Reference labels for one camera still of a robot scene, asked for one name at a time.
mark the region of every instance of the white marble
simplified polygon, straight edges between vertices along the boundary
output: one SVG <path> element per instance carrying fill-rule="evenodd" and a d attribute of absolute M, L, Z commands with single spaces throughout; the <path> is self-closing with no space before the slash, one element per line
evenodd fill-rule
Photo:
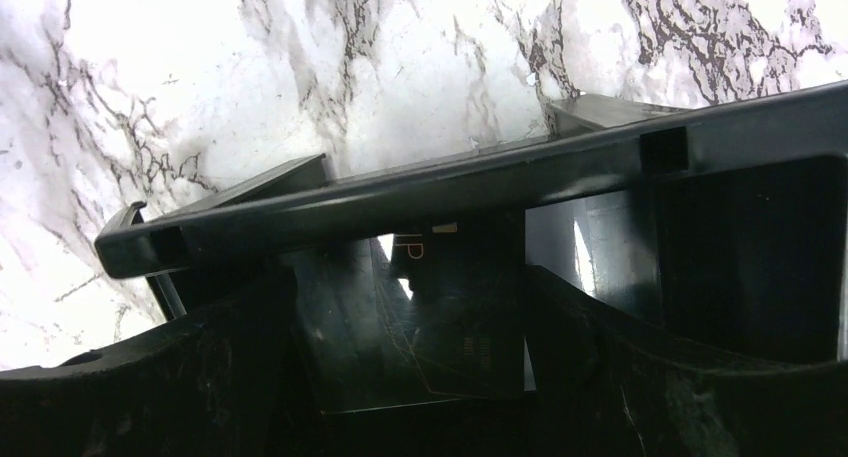
<path fill-rule="evenodd" d="M 0 0 L 0 369 L 162 321 L 91 241 L 292 157 L 356 174 L 546 131 L 581 90 L 699 107 L 848 72 L 848 0 Z"/>

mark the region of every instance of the black plastic part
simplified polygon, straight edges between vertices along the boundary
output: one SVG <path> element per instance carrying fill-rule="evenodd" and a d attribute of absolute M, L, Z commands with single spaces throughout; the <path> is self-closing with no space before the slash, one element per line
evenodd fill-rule
<path fill-rule="evenodd" d="M 669 172 L 680 178 L 844 156 L 846 107 L 848 84 L 833 84 L 110 229 L 95 246 L 107 273 L 127 278 L 365 238 L 446 215 L 546 205 Z M 187 249 L 177 253 L 187 257 L 179 264 L 150 250 L 151 235 L 168 229 L 179 229 Z"/>
<path fill-rule="evenodd" d="M 406 229 L 387 250 L 390 236 L 280 256 L 298 278 L 295 342 L 319 409 L 521 397 L 522 214 Z"/>
<path fill-rule="evenodd" d="M 555 101 L 547 108 L 550 126 L 559 138 L 574 137 L 681 112 L 687 110 L 597 94 L 584 94 L 576 99 Z"/>
<path fill-rule="evenodd" d="M 848 161 L 683 179 L 657 205 L 668 330 L 780 362 L 837 358 Z"/>
<path fill-rule="evenodd" d="M 323 154 L 291 160 L 230 189 L 166 214 L 155 219 L 154 222 L 173 220 L 180 216 L 189 220 L 200 219 L 202 221 L 204 212 L 210 210 L 320 188 L 327 184 L 323 160 Z M 114 236 L 120 236 L 128 230 L 132 231 L 146 225 L 139 212 L 145 205 L 142 202 L 136 202 L 119 212 L 106 224 L 101 235 L 95 239 L 94 248 L 100 257 L 104 270 L 111 277 L 154 276 L 165 271 L 187 269 L 196 263 L 195 257 L 203 253 L 202 247 L 190 245 L 191 228 L 184 228 L 180 225 L 159 226 L 150 229 L 149 233 L 132 242 L 120 237 L 114 238 Z M 245 252 L 241 252 L 239 255 L 250 257 Z M 139 269 L 140 267 L 145 269 L 141 274 L 124 270 Z M 167 283 L 156 284 L 154 289 L 167 289 L 168 287 L 169 284 Z M 159 293 L 167 295 L 168 290 L 159 290 Z"/>
<path fill-rule="evenodd" d="M 60 367 L 0 373 L 0 454 L 262 455 L 296 293 L 278 268 Z"/>
<path fill-rule="evenodd" d="M 544 326 L 551 339 L 527 341 L 546 376 L 537 381 L 545 455 L 848 453 L 848 363 L 724 352 L 630 317 L 541 267 L 526 279 L 528 328 Z"/>
<path fill-rule="evenodd" d="M 138 225 L 144 222 L 144 217 L 141 215 L 141 209 L 147 204 L 144 202 L 134 202 L 126 209 L 119 212 L 117 215 L 106 223 L 103 232 L 112 232 L 117 229 L 129 227 L 130 225 Z M 156 298 L 156 303 L 159 304 L 159 309 L 162 310 L 162 315 L 165 320 L 173 320 L 177 317 L 182 317 L 186 314 L 183 302 L 180 299 L 179 292 L 174 287 L 174 283 L 168 274 L 159 274 L 147 276 L 147 285 L 153 291 L 153 296 Z"/>

